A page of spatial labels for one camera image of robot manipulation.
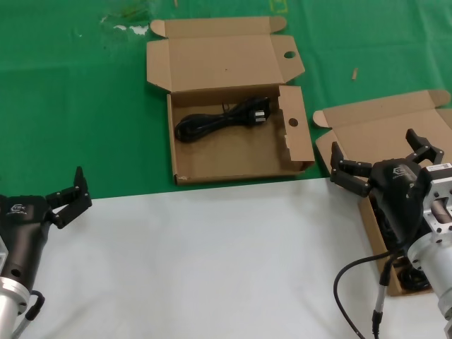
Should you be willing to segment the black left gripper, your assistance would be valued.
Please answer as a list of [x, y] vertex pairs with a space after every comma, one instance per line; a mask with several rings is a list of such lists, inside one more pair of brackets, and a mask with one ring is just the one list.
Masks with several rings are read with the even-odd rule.
[[92, 205], [81, 166], [73, 186], [62, 191], [46, 197], [1, 196], [1, 239], [8, 250], [1, 276], [32, 287], [51, 224], [63, 229]]

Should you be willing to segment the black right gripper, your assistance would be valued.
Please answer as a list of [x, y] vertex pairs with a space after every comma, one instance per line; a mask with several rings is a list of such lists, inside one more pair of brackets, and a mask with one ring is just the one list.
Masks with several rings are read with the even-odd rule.
[[429, 160], [438, 165], [444, 156], [443, 150], [413, 129], [407, 130], [405, 139], [412, 148], [406, 158], [376, 162], [372, 168], [368, 162], [346, 160], [338, 143], [332, 142], [330, 177], [331, 182], [361, 197], [368, 196], [372, 187], [371, 194], [402, 248], [410, 247], [420, 236], [423, 196], [415, 188], [421, 172], [418, 164]]

